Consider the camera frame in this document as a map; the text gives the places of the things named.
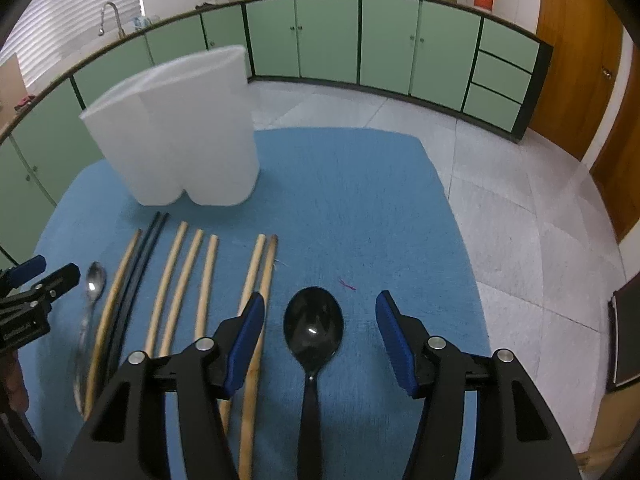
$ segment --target faucet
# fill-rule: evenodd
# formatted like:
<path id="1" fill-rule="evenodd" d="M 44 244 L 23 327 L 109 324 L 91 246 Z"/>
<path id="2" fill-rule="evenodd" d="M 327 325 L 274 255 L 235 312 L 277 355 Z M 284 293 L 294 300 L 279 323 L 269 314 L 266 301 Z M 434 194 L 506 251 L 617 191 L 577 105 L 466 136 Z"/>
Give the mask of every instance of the faucet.
<path id="1" fill-rule="evenodd" d="M 116 23 L 118 24 L 118 37 L 122 39 L 126 36 L 126 34 L 124 33 L 122 24 L 120 23 L 120 14 L 118 13 L 118 7 L 116 7 L 116 4 L 114 4 L 113 2 L 106 2 L 102 6 L 102 10 L 100 11 L 100 29 L 98 30 L 98 36 L 104 35 L 104 9 L 107 8 L 107 5 L 113 7 L 113 12 L 115 12 L 116 15 Z"/>

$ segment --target white blind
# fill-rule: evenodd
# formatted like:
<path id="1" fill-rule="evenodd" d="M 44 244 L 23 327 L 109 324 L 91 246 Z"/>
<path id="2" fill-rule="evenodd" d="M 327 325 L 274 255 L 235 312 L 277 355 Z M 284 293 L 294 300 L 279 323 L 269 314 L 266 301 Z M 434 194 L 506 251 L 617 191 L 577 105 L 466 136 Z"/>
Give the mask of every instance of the white blind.
<path id="1" fill-rule="evenodd" d="M 139 0 L 32 0 L 0 51 L 0 64 L 14 52 L 26 86 L 72 52 L 94 40 L 100 9 L 112 1 L 124 24 L 140 14 Z M 105 11 L 104 30 L 116 27 L 113 9 Z"/>

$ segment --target metal spoon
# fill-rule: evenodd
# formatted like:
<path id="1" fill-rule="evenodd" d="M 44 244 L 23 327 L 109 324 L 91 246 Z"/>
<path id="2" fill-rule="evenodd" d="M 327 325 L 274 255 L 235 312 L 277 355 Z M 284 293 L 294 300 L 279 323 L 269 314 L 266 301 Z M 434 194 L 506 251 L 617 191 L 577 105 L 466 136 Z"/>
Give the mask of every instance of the metal spoon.
<path id="1" fill-rule="evenodd" d="M 82 358 L 86 351 L 86 335 L 89 329 L 89 322 L 94 313 L 94 307 L 100 299 L 107 282 L 107 272 L 100 262 L 93 262 L 89 266 L 84 279 L 84 293 L 86 294 L 86 306 L 84 307 L 84 316 L 80 323 L 80 337 L 78 338 L 78 348 L 75 355 L 75 372 L 74 372 L 74 400 L 76 408 L 80 415 L 84 414 L 84 392 L 82 387 Z"/>
<path id="2" fill-rule="evenodd" d="M 324 288 L 303 288 L 289 301 L 284 314 L 284 337 L 305 371 L 305 395 L 298 436 L 298 480 L 322 478 L 316 377 L 340 346 L 343 332 L 340 306 Z"/>

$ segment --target floor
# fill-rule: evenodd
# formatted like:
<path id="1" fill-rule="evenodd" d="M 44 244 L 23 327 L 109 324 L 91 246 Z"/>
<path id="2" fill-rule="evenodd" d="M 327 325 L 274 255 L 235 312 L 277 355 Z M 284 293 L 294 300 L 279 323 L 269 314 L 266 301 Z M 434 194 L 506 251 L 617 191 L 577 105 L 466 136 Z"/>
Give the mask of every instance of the floor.
<path id="1" fill-rule="evenodd" d="M 573 452 L 587 449 L 607 371 L 606 303 L 625 283 L 587 169 L 528 130 L 517 145 L 464 121 L 361 92 L 250 84 L 256 129 L 368 127 L 417 137 L 460 227 L 492 349 L 512 349 Z"/>

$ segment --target metal screw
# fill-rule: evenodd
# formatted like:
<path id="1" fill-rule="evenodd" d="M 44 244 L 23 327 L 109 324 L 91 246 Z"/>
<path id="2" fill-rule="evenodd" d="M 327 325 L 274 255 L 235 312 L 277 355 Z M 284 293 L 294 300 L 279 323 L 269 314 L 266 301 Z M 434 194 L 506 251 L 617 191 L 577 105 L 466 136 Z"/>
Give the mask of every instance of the metal screw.
<path id="1" fill-rule="evenodd" d="M 196 341 L 196 348 L 201 352 L 205 352 L 213 348 L 213 339 L 210 337 L 203 337 Z"/>
<path id="2" fill-rule="evenodd" d="M 513 352 L 511 350 L 507 350 L 506 348 L 498 350 L 498 359 L 500 359 L 500 361 L 502 361 L 503 363 L 510 363 L 511 361 L 513 361 Z"/>
<path id="3" fill-rule="evenodd" d="M 132 365 L 139 365 L 144 360 L 145 360 L 145 353 L 141 352 L 140 350 L 136 350 L 135 352 L 132 352 L 128 359 L 128 361 Z"/>
<path id="4" fill-rule="evenodd" d="M 439 335 L 435 335 L 427 340 L 427 345 L 434 350 L 442 350 L 447 345 L 447 342 Z"/>

